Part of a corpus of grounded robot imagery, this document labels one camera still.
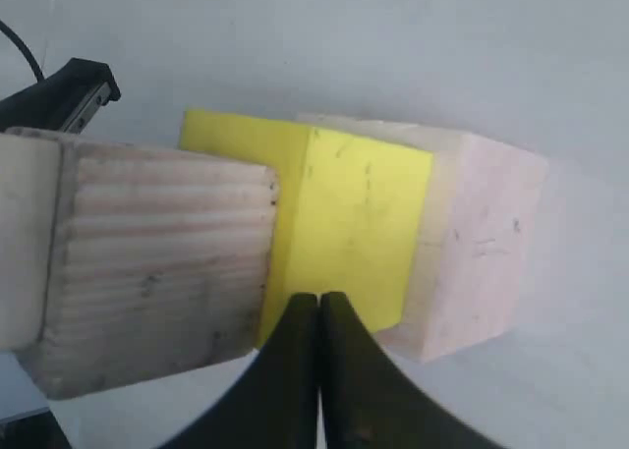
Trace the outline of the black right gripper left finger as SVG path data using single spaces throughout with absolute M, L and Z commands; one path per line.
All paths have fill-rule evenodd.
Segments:
M 257 357 L 165 448 L 315 448 L 318 304 L 296 294 Z

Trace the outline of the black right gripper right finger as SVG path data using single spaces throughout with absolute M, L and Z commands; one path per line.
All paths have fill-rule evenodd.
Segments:
M 328 448 L 497 448 L 386 356 L 347 296 L 319 305 L 319 388 Z

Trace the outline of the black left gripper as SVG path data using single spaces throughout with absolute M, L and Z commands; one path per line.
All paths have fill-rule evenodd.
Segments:
M 23 127 L 78 134 L 121 91 L 109 66 L 73 58 L 56 73 L 1 100 L 1 130 Z

